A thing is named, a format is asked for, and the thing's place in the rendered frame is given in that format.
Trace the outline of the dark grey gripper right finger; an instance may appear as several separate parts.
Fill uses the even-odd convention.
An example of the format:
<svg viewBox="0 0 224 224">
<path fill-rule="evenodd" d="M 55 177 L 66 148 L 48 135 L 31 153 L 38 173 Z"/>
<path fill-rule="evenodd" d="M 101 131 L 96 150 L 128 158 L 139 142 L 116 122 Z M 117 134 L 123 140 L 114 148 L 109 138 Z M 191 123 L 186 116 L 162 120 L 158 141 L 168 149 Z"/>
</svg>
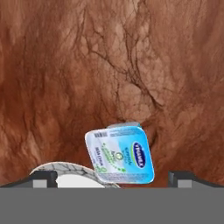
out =
<svg viewBox="0 0 224 224">
<path fill-rule="evenodd" d="M 218 185 L 202 178 L 198 178 L 190 171 L 169 171 L 167 186 L 174 188 L 224 188 L 224 185 Z"/>
</svg>

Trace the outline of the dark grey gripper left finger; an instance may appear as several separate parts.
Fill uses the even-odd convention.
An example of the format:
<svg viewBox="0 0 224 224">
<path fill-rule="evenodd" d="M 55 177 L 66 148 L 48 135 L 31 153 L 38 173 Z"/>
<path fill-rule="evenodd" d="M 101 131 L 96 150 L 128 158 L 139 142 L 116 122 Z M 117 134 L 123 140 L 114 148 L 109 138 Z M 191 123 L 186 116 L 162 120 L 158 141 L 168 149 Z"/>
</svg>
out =
<svg viewBox="0 0 224 224">
<path fill-rule="evenodd" d="M 35 171 L 26 178 L 0 185 L 0 188 L 57 188 L 57 177 L 56 171 Z"/>
</svg>

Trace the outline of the white plate with patterned rim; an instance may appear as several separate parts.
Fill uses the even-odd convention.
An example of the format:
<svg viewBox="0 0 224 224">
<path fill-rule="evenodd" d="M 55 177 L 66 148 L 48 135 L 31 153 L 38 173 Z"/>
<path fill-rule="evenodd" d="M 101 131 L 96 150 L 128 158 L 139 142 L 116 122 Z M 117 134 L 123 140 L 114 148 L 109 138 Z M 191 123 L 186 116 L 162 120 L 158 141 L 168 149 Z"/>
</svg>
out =
<svg viewBox="0 0 224 224">
<path fill-rule="evenodd" d="M 70 162 L 49 162 L 35 167 L 31 174 L 39 171 L 55 171 L 58 188 L 119 188 L 115 183 L 104 183 L 93 169 Z"/>
</svg>

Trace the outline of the blue white yogurt container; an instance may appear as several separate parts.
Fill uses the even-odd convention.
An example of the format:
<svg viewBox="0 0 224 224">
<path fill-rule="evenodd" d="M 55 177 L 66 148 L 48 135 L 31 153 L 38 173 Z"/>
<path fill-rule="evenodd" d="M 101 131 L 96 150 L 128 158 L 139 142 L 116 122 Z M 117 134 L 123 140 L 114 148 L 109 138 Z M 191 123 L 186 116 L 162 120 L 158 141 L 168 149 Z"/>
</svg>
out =
<svg viewBox="0 0 224 224">
<path fill-rule="evenodd" d="M 155 178 L 147 136 L 139 122 L 90 130 L 85 143 L 97 178 L 105 183 L 149 184 Z"/>
</svg>

